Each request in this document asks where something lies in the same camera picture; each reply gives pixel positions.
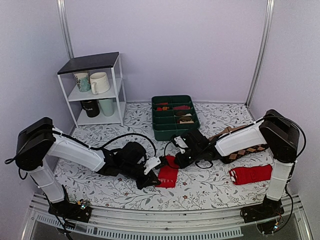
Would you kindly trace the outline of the red and cream sock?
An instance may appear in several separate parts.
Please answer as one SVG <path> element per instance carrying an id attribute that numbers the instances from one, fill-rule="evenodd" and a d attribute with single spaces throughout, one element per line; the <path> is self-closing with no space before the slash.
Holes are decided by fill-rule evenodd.
<path id="1" fill-rule="evenodd" d="M 166 165 L 162 167 L 158 174 L 158 180 L 160 181 L 159 185 L 156 185 L 157 188 L 175 188 L 178 178 L 179 166 L 175 164 L 175 157 L 172 155 L 165 156 L 169 166 Z"/>

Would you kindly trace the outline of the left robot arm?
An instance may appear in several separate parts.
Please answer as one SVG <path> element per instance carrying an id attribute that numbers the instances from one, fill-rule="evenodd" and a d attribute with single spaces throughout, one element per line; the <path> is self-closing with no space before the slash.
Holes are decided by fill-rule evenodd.
<path id="1" fill-rule="evenodd" d="M 74 213 L 74 205 L 68 201 L 66 191 L 48 167 L 47 156 L 74 162 L 102 176 L 125 175 L 134 179 L 140 190 L 160 185 L 153 170 L 168 163 L 164 156 L 148 158 L 146 149 L 134 141 L 112 150 L 104 145 L 89 146 L 55 128 L 51 118 L 43 117 L 18 134 L 13 161 L 35 180 L 63 217 Z"/>

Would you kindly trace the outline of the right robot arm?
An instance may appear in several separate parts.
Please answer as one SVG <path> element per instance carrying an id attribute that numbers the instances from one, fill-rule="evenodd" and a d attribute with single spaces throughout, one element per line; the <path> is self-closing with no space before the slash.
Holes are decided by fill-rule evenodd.
<path id="1" fill-rule="evenodd" d="M 180 149 L 175 163 L 186 168 L 192 163 L 220 160 L 230 164 L 246 155 L 269 150 L 274 160 L 266 201 L 259 206 L 262 218 L 269 218 L 278 210 L 278 203 L 287 183 L 291 180 L 297 158 L 303 152 L 298 149 L 300 138 L 305 138 L 302 128 L 274 109 L 248 124 L 227 128 L 211 138 L 205 137 L 197 128 L 190 129 L 172 139 Z"/>

